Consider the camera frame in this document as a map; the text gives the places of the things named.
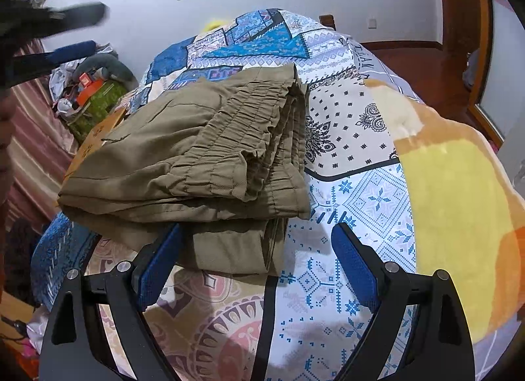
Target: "bed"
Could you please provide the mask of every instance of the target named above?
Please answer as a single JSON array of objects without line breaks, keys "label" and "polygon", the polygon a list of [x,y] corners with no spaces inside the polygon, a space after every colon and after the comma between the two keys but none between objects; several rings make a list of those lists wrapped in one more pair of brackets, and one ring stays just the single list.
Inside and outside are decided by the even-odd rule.
[{"label": "bed", "polygon": [[[474,342],[476,379],[482,379],[520,324],[515,314],[523,304],[519,276],[516,280],[515,273],[500,271],[501,265],[519,270],[522,248],[518,250],[518,260],[513,257],[513,262],[508,262],[509,255],[516,255],[520,228],[525,225],[523,201],[512,193],[506,177],[502,179],[501,167],[494,155],[487,153],[490,147],[487,144],[484,148],[482,137],[452,122],[443,124],[448,132],[441,133],[442,123],[448,121],[425,107],[406,81],[362,45],[350,36],[285,10],[249,12],[229,25],[161,52],[121,106],[132,114],[166,89],[176,90],[199,78],[219,81],[253,66],[290,62],[296,64],[301,80],[309,84],[310,90],[305,159],[310,219],[290,221],[284,269],[278,278],[224,276],[175,267],[157,304],[145,312],[159,346],[182,379],[333,379],[371,318],[367,308],[355,298],[330,245],[331,228],[344,221],[383,261],[395,261],[405,271],[428,271],[430,266],[443,263],[460,284],[462,276],[470,276],[465,282],[473,281],[474,285],[487,279],[492,282],[488,286],[490,293],[484,297],[481,291],[462,294],[457,286],[462,301],[465,299]],[[425,131],[441,134],[441,141],[422,144]],[[489,268],[479,275],[472,273],[472,267],[479,265],[482,256],[469,239],[465,239],[461,251],[467,250],[470,258],[464,264],[456,258],[459,241],[454,238],[464,234],[467,237],[472,220],[450,221],[454,230],[450,235],[447,230],[439,230],[444,227],[428,220],[450,218],[438,213],[440,210],[434,211],[443,207],[438,198],[450,196],[445,194],[448,188],[442,187],[448,183],[443,183],[447,177],[442,176],[444,170],[438,166],[450,165],[452,172],[465,172],[464,164],[453,167],[455,159],[441,160],[443,155],[452,157],[455,151],[470,155],[472,146],[457,148],[458,143],[463,146],[464,142],[477,143],[478,150],[473,150],[471,157],[466,156],[468,163],[478,163],[479,154],[483,154],[479,163],[489,164],[485,171],[480,169],[480,176],[495,172],[497,178],[491,177],[490,181],[497,185],[486,193],[493,193],[498,187],[504,190],[497,195],[503,200],[496,199],[493,205],[508,203],[500,214],[489,203],[475,208],[477,195],[467,197],[473,213],[492,214],[485,219],[485,228],[495,235],[490,249],[498,258],[491,260],[493,264],[484,260]],[[414,154],[421,149],[423,152],[414,160]],[[475,179],[484,183],[484,178],[487,177]],[[438,183],[435,191],[420,193],[434,183]],[[432,205],[428,196],[435,196]],[[459,198],[453,200],[457,200],[450,201],[455,213],[469,207]],[[64,218],[53,221],[35,253],[42,258],[32,267],[33,278],[37,279],[33,291],[48,307],[70,267],[85,267],[87,274],[94,274],[111,270],[119,261],[136,255],[108,238],[99,240]],[[500,226],[503,219],[511,220],[507,230]],[[512,232],[510,239],[500,241],[501,231]],[[451,239],[443,239],[442,249],[436,251],[432,248],[437,243],[432,232],[447,232],[445,236]],[[480,250],[486,252],[486,246],[488,242],[480,243]],[[432,253],[439,254],[440,259]],[[449,266],[457,267],[457,275]],[[498,300],[505,301],[508,296],[498,291],[503,290],[502,282],[509,279],[517,283],[511,296],[514,301],[510,307],[502,308]],[[407,307],[382,377],[396,370],[410,333],[412,313],[413,308]],[[101,306],[101,314],[119,369],[133,376],[109,308]]]}]

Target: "wooden door frame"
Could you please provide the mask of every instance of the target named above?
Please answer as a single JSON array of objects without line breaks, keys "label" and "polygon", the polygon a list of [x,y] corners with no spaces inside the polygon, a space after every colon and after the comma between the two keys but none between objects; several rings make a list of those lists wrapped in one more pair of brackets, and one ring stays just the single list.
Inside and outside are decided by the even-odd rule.
[{"label": "wooden door frame", "polygon": [[487,75],[489,73],[490,59],[492,57],[493,49],[493,0],[480,0],[480,13],[481,23],[478,65],[467,109],[479,122],[480,126],[485,130],[491,140],[494,141],[494,144],[501,147],[503,144],[502,135],[480,107],[481,97],[483,97],[485,85],[487,83]]},{"label": "wooden door frame", "polygon": [[448,19],[451,17],[450,0],[441,0],[443,8],[443,50],[448,50],[453,46],[453,35],[450,31]]}]

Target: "yellow blanket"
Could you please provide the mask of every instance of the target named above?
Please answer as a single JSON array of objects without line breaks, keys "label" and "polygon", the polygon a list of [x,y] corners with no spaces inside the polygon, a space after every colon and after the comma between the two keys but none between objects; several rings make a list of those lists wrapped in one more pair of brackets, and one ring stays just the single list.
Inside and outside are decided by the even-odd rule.
[{"label": "yellow blanket", "polygon": [[365,83],[403,166],[417,272],[451,274],[475,343],[525,301],[525,201],[478,131],[381,81]]}]

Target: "blue gripper pad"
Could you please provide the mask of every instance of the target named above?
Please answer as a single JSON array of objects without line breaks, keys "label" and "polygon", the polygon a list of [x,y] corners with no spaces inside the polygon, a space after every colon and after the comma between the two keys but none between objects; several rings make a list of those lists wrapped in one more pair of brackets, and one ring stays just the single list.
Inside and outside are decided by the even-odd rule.
[{"label": "blue gripper pad", "polygon": [[180,224],[174,224],[164,239],[161,239],[161,244],[157,242],[153,244],[158,248],[138,281],[136,299],[141,311],[145,311],[148,305],[157,302],[162,288],[164,288],[164,284],[166,284],[167,278],[179,258],[182,236],[182,227]]},{"label": "blue gripper pad", "polygon": [[67,63],[71,60],[78,60],[80,58],[89,57],[96,52],[95,41],[79,42],[78,44],[67,45],[61,47],[53,52],[46,53],[46,60],[53,63],[56,66],[62,63]]},{"label": "blue gripper pad", "polygon": [[[356,245],[364,247],[350,228],[348,228],[348,231],[355,237]],[[345,272],[346,278],[352,286],[359,304],[368,307],[372,313],[375,313],[380,304],[375,276],[369,270],[367,264],[341,225],[338,224],[334,226],[331,239],[335,255]]]}]

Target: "metal bolt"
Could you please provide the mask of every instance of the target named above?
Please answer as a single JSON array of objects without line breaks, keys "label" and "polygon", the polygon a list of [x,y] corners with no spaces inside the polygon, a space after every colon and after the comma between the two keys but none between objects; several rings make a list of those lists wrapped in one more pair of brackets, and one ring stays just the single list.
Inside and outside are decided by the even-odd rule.
[{"label": "metal bolt", "polygon": [[75,277],[78,276],[78,270],[77,269],[71,269],[67,272],[67,278],[69,280],[72,280],[74,279]]},{"label": "metal bolt", "polygon": [[450,275],[448,274],[447,271],[445,270],[438,270],[437,271],[437,276],[441,279],[441,280],[448,280],[450,278]]},{"label": "metal bolt", "polygon": [[128,271],[131,267],[131,263],[129,261],[121,261],[119,262],[119,265],[116,266],[116,269],[120,272]]},{"label": "metal bolt", "polygon": [[385,263],[385,268],[390,273],[397,273],[399,271],[399,266],[393,261],[389,261],[389,262]]}]

